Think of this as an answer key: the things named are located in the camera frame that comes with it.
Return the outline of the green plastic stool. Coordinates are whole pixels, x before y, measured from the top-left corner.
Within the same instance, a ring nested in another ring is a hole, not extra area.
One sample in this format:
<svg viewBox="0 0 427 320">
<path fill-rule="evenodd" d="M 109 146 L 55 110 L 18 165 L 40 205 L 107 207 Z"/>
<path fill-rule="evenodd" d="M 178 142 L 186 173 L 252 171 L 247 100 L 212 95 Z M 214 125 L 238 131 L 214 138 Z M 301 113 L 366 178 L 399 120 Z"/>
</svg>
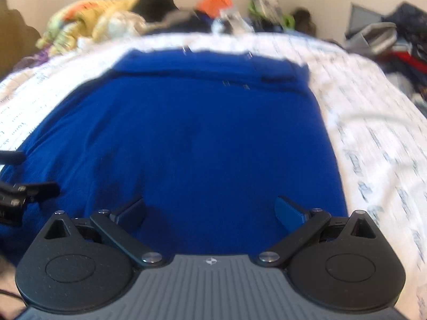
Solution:
<svg viewBox="0 0 427 320">
<path fill-rule="evenodd" d="M 260 12 L 258 12 L 255 8 L 255 4 L 253 2 L 250 2 L 248 5 L 248 14 L 251 19 L 254 20 L 266 20 L 265 16 L 263 16 Z M 295 29 L 295 18 L 291 15 L 283 14 L 282 15 L 282 21 L 280 25 L 284 29 Z"/>
</svg>

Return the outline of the yellow floral quilt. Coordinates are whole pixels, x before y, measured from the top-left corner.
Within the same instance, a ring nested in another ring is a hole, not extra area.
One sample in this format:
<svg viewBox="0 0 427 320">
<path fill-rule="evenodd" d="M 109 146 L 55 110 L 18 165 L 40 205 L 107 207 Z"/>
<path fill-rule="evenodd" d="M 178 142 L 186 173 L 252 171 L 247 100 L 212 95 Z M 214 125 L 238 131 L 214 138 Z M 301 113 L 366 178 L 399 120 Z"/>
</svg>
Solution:
<svg viewBox="0 0 427 320">
<path fill-rule="evenodd" d="M 79 0 L 54 14 L 36 47 L 57 56 L 76 49 L 81 38 L 102 43 L 140 35 L 147 21 L 131 9 L 137 0 Z"/>
</svg>

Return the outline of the clear plastic packaging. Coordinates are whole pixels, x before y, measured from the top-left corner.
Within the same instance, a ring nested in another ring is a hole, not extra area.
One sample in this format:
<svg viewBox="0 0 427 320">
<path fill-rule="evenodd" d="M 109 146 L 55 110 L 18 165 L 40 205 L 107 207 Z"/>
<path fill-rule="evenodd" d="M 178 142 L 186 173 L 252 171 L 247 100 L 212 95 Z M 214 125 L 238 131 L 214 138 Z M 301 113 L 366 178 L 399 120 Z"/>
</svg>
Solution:
<svg viewBox="0 0 427 320">
<path fill-rule="evenodd" d="M 254 33 L 254 29 L 233 7 L 220 11 L 219 16 L 211 24 L 211 32 L 217 35 L 244 35 Z"/>
</svg>

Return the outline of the dark grey jacket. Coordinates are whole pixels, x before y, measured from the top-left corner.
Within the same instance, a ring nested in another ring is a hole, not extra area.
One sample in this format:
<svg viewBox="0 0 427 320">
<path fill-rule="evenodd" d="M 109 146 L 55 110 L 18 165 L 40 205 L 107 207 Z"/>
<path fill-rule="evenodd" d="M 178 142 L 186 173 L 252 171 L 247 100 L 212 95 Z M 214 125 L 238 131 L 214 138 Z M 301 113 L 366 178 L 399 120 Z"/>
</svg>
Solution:
<svg viewBox="0 0 427 320">
<path fill-rule="evenodd" d="M 213 19 L 197 10 L 176 9 L 160 22 L 150 24 L 146 35 L 162 33 L 211 33 Z"/>
</svg>

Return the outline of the brown headboard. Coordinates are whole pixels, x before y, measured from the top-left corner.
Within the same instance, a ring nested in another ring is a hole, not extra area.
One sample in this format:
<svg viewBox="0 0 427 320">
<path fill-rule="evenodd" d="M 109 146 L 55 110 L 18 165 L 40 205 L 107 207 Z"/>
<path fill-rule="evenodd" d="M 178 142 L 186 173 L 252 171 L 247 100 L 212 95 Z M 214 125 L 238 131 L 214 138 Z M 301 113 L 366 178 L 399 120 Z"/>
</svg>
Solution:
<svg viewBox="0 0 427 320">
<path fill-rule="evenodd" d="M 26 24 L 17 9 L 1 0 L 0 14 L 0 75 L 4 79 L 14 66 L 26 56 L 33 55 L 40 33 Z"/>
</svg>

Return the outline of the blue knit sweater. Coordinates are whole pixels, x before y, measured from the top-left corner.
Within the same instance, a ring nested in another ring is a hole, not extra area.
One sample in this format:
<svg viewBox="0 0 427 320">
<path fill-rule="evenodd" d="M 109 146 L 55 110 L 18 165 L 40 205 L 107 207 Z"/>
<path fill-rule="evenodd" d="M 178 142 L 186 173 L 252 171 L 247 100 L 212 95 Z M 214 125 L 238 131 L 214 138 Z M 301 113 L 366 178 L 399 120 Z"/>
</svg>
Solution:
<svg viewBox="0 0 427 320">
<path fill-rule="evenodd" d="M 256 255 L 283 239 L 284 197 L 347 213 L 309 69 L 252 54 L 130 51 L 70 93 L 21 144 L 7 183 L 56 182 L 1 253 L 22 258 L 56 210 L 129 205 L 124 229 L 164 255 Z"/>
</svg>

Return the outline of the floral print pillow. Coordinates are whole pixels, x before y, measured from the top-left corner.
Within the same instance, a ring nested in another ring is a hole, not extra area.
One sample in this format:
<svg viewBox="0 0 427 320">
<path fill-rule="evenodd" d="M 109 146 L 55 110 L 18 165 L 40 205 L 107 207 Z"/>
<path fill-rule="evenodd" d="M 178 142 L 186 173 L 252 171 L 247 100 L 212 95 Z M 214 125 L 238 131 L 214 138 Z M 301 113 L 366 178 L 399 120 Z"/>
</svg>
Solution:
<svg viewBox="0 0 427 320">
<path fill-rule="evenodd" d="M 270 22 L 278 22 L 282 15 L 279 0 L 252 0 L 250 11 Z"/>
</svg>

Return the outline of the orange plastic bag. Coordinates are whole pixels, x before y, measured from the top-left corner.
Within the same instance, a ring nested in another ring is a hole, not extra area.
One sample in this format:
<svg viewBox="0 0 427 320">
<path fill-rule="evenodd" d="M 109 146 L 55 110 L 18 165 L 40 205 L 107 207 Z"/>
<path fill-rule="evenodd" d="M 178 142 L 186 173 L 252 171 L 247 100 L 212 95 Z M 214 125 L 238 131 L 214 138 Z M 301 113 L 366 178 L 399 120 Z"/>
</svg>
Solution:
<svg viewBox="0 0 427 320">
<path fill-rule="evenodd" d="M 195 9 L 207 14 L 210 18 L 217 18 L 223 9 L 233 7 L 232 0 L 200 0 Z"/>
</svg>

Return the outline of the grey framed panel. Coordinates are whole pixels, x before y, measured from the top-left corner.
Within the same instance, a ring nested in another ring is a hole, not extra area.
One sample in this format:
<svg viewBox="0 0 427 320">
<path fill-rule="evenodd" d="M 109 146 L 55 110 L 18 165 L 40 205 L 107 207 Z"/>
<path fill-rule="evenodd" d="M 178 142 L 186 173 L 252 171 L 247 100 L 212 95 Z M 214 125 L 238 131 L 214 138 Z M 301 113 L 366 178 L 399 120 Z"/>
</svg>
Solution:
<svg viewBox="0 0 427 320">
<path fill-rule="evenodd" d="M 345 37 L 349 38 L 369 24 L 380 22 L 382 17 L 381 14 L 371 9 L 367 9 L 358 4 L 351 4 L 350 19 Z"/>
</svg>

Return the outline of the brown plush toy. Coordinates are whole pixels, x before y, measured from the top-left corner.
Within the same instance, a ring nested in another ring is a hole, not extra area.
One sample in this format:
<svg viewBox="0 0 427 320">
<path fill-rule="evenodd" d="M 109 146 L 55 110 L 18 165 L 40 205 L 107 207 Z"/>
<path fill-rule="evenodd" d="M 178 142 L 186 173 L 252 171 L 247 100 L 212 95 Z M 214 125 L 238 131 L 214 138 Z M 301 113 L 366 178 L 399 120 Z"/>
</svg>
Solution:
<svg viewBox="0 0 427 320">
<path fill-rule="evenodd" d="M 316 37 L 317 27 L 311 18 L 310 12 L 305 8 L 298 8 L 292 13 L 295 21 L 295 30 L 299 33 Z"/>
</svg>

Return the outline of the black hat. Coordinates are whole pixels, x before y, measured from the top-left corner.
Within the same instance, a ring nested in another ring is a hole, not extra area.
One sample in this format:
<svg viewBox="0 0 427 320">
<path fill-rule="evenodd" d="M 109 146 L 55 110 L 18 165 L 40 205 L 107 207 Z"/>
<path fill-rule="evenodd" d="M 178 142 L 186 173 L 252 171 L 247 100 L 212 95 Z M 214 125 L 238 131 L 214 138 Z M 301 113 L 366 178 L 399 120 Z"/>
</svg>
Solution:
<svg viewBox="0 0 427 320">
<path fill-rule="evenodd" d="M 174 0 L 137 0 L 130 12 L 138 14 L 146 22 L 160 22 L 177 9 Z"/>
</svg>

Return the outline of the white script-print bed sheet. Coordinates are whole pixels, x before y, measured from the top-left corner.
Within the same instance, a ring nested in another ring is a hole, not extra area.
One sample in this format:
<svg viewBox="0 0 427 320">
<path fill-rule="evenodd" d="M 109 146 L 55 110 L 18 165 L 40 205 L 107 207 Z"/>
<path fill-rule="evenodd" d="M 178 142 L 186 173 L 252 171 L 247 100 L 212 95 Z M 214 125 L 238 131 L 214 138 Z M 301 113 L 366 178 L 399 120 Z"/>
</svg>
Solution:
<svg viewBox="0 0 427 320">
<path fill-rule="evenodd" d="M 86 46 L 1 81 L 1 148 L 18 148 L 67 94 L 132 49 L 258 55 L 307 65 L 347 207 L 368 212 L 405 268 L 397 309 L 409 319 L 426 318 L 426 118 L 373 61 L 336 45 L 278 33 L 186 33 Z"/>
</svg>

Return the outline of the pile of clothes at right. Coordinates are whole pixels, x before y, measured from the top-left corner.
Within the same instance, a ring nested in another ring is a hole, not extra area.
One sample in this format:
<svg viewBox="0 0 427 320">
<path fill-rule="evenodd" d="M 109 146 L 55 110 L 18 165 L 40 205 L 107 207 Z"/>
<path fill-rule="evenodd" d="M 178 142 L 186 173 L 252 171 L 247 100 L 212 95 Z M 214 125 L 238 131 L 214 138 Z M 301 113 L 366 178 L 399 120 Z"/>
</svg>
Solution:
<svg viewBox="0 0 427 320">
<path fill-rule="evenodd" d="M 345 38 L 346 51 L 375 61 L 421 111 L 426 111 L 426 11 L 400 3 L 382 20 Z"/>
</svg>

